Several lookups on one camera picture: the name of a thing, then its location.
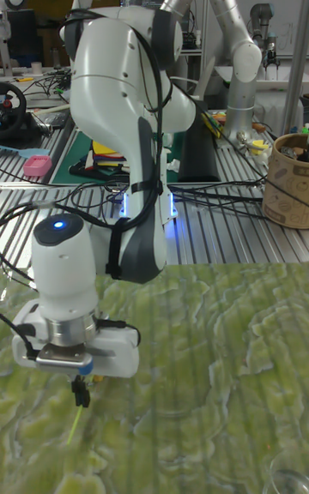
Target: cardboard cylinder container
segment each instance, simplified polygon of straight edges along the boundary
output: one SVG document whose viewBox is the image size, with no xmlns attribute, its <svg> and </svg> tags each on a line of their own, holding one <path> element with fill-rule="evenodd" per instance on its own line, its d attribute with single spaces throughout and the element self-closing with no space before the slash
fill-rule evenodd
<svg viewBox="0 0 309 494">
<path fill-rule="evenodd" d="M 262 209 L 264 214 L 281 226 L 309 229 L 309 206 L 295 201 L 296 196 L 309 205 L 309 163 L 290 159 L 280 153 L 281 147 L 306 149 L 308 134 L 279 137 L 270 156 L 270 168 Z"/>
</svg>

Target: gray robot arm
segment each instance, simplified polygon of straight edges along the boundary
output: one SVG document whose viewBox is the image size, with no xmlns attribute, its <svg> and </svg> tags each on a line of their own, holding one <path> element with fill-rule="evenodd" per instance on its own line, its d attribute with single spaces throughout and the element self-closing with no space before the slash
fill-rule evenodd
<svg viewBox="0 0 309 494">
<path fill-rule="evenodd" d="M 254 4 L 250 11 L 253 42 L 262 50 L 265 47 L 270 20 L 274 15 L 272 4 Z"/>
<path fill-rule="evenodd" d="M 163 9 L 174 12 L 179 19 L 192 0 L 165 0 Z M 227 104 L 226 135 L 238 143 L 238 133 L 251 138 L 251 121 L 258 67 L 262 55 L 253 43 L 235 0 L 209 0 L 232 55 L 233 78 Z"/>
</svg>

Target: steering wheel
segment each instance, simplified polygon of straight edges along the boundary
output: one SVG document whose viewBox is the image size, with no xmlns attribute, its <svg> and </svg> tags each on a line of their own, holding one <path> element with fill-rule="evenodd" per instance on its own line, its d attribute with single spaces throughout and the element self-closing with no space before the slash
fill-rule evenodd
<svg viewBox="0 0 309 494">
<path fill-rule="evenodd" d="M 10 95 L 14 93 L 19 100 L 19 105 L 13 107 Z M 0 82 L 0 96 L 5 100 L 0 102 L 0 141 L 14 137 L 15 132 L 21 127 L 26 113 L 26 98 L 22 91 L 8 82 Z"/>
</svg>

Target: cup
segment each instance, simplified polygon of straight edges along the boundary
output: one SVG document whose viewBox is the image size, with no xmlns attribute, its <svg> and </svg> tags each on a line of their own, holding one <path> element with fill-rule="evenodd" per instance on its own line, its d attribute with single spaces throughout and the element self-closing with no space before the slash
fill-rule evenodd
<svg viewBox="0 0 309 494">
<path fill-rule="evenodd" d="M 309 449 L 293 445 L 280 452 L 270 464 L 263 494 L 308 494 Z"/>
<path fill-rule="evenodd" d="M 34 75 L 42 75 L 42 63 L 41 62 L 32 62 L 31 69 Z"/>
</svg>

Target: small black object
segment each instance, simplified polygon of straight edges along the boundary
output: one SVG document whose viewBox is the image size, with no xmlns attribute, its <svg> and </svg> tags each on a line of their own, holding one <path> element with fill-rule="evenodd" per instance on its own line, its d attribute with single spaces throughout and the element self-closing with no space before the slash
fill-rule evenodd
<svg viewBox="0 0 309 494">
<path fill-rule="evenodd" d="M 121 278 L 122 271 L 120 265 L 118 264 L 118 259 L 120 254 L 121 237 L 123 234 L 123 224 L 127 221 L 127 218 L 120 218 L 112 229 L 106 274 L 111 275 L 113 279 Z"/>
<path fill-rule="evenodd" d="M 74 382 L 71 382 L 72 393 L 76 398 L 76 406 L 88 408 L 90 404 L 90 393 L 87 389 L 85 381 L 81 376 L 76 376 Z"/>
<path fill-rule="evenodd" d="M 200 111 L 197 111 L 193 125 L 185 132 L 178 181 L 181 183 L 220 181 L 215 162 L 214 138 L 201 119 Z"/>
<path fill-rule="evenodd" d="M 304 153 L 300 154 L 297 160 L 300 160 L 300 162 L 309 162 L 309 151 L 304 149 Z"/>
<path fill-rule="evenodd" d="M 100 328 L 132 328 L 137 332 L 137 345 L 139 346 L 142 341 L 142 335 L 136 326 L 132 326 L 125 321 L 113 321 L 112 319 L 97 319 L 96 320 L 96 328 L 100 330 Z"/>
</svg>

